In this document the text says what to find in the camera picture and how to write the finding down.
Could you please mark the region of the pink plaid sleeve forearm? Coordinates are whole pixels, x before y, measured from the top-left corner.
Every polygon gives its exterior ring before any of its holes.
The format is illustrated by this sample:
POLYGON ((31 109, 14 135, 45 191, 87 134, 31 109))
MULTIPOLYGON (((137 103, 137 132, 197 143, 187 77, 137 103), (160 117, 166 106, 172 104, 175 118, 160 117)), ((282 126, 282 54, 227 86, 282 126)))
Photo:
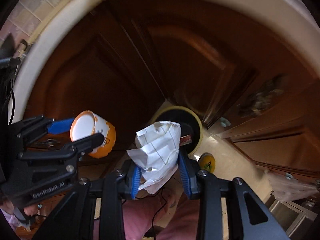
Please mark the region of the pink plaid sleeve forearm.
MULTIPOLYGON (((123 204, 126 239, 142 239, 152 223, 164 217, 175 203, 175 194, 167 188, 156 196, 128 200, 123 204)), ((200 201, 189 200, 183 193, 174 216, 156 236, 157 239, 195 239, 199 221, 200 201)))

